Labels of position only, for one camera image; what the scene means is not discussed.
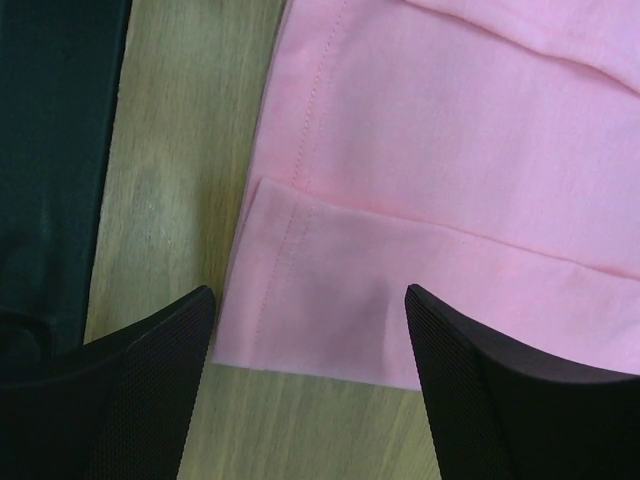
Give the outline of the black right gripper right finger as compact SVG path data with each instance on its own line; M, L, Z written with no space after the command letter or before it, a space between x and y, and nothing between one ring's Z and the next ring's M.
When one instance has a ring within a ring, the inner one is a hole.
M638 478L638 376L530 347L417 284L405 310L442 478Z

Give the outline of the pink t shirt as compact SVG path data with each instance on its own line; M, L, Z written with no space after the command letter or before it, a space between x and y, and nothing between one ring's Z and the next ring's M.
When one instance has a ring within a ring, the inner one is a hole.
M639 5L291 1L213 358L417 389L411 284L639 369Z

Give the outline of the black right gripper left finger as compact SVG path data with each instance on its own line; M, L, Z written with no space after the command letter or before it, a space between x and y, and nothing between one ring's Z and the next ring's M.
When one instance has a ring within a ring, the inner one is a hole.
M200 286L74 351L3 365L2 478L176 478L215 309Z

